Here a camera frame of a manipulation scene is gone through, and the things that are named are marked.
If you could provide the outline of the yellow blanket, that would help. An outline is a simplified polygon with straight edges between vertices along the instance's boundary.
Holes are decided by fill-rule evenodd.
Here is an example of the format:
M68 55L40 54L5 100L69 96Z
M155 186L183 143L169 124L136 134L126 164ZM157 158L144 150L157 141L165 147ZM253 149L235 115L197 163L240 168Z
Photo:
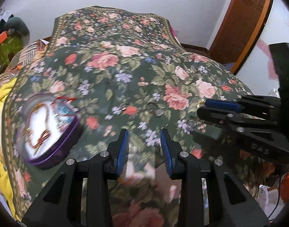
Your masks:
M14 194L7 171L7 165L3 151L4 132L2 128L5 101L7 100L8 95L14 87L16 80L17 78L14 78L0 88L0 197L2 198L2 206L4 207L6 212L9 213L10 216L13 217L15 220L20 221L21 218L16 213L16 209L13 203Z

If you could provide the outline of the dark grey bag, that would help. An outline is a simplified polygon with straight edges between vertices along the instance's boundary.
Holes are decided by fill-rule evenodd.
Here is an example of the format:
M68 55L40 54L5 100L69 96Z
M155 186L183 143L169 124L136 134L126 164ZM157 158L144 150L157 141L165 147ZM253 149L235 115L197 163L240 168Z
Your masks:
M21 36L29 35L29 29L23 20L19 17L11 17L4 24L4 31L7 32L8 35L19 34Z

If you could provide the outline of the purple heart-shaped tin box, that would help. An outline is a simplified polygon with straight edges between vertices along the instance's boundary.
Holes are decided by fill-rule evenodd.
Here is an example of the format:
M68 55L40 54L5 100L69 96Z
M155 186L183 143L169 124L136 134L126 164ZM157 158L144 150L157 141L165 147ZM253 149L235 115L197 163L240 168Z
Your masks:
M38 93L22 107L16 148L24 162L40 169L59 164L80 138L80 115L75 97Z

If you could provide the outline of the striped patchwork quilt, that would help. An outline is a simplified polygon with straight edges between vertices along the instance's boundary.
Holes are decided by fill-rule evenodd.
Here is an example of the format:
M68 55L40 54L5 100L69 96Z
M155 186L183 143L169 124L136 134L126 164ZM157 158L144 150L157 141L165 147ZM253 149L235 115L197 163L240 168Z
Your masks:
M0 74L0 87L15 78L21 68L32 63L37 56L41 58L48 45L49 41L40 39L19 51L10 61L6 70Z

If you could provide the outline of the floral green bedspread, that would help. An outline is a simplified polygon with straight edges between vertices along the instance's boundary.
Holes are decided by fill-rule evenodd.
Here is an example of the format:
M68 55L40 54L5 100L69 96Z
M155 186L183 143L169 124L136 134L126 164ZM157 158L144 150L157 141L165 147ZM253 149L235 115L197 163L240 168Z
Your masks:
M55 20L44 55L22 68L5 101L3 151L21 219L60 167L32 166L16 148L22 107L38 93L76 98L71 105L83 133L69 157L77 161L105 150L121 129L129 131L127 170L109 182L115 226L177 224L181 183L165 170L163 127L196 157L223 159L253 196L275 170L196 119L203 101L234 100L251 94L248 86L216 61L185 51L161 16L86 7Z

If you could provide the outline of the brown wooden door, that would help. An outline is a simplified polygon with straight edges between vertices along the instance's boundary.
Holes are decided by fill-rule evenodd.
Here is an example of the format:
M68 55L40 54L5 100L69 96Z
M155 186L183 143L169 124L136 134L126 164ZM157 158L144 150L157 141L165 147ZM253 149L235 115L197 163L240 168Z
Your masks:
M273 0L230 0L209 56L236 74L257 42Z

